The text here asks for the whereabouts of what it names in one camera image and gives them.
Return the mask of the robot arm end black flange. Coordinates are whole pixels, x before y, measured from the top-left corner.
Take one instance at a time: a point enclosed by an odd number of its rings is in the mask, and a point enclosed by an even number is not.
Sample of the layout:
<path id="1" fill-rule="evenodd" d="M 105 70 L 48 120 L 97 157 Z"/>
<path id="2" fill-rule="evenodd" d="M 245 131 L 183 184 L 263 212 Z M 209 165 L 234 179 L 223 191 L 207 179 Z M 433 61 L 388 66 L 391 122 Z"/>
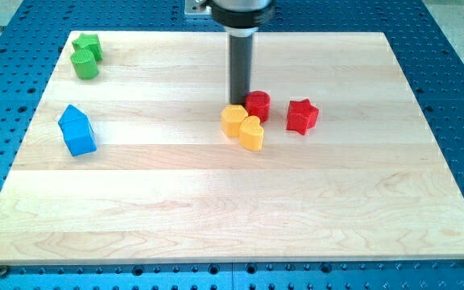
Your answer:
<path id="1" fill-rule="evenodd" d="M 268 23 L 276 11 L 276 0 L 208 0 L 212 19 L 235 37 L 246 37 Z"/>

